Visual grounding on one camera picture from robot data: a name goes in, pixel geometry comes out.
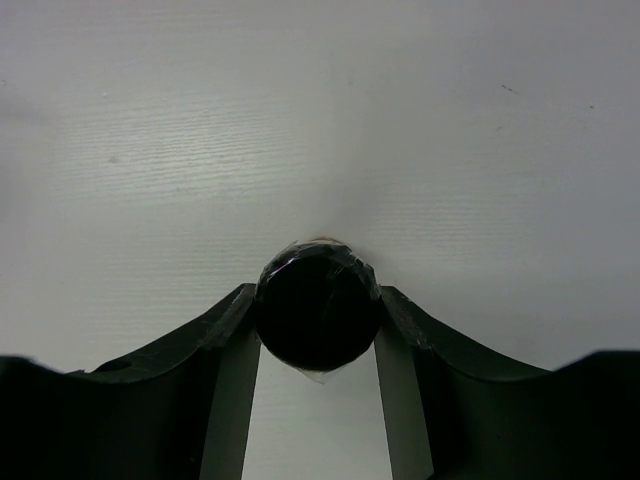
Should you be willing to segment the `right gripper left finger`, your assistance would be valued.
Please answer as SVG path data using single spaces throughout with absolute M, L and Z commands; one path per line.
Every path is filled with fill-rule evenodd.
M 1 360 L 5 479 L 238 479 L 260 346 L 254 288 L 94 371 Z

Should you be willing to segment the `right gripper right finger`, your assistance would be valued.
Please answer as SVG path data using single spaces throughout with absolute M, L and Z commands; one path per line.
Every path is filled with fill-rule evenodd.
M 375 341 L 396 479 L 635 479 L 639 355 L 547 371 L 502 355 L 382 289 Z

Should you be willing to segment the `spice jar taped lid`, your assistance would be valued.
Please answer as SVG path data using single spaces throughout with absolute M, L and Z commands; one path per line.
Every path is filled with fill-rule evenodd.
M 325 383 L 371 347 L 382 323 L 373 268 L 329 237 L 294 242 L 263 269 L 253 300 L 266 350 Z

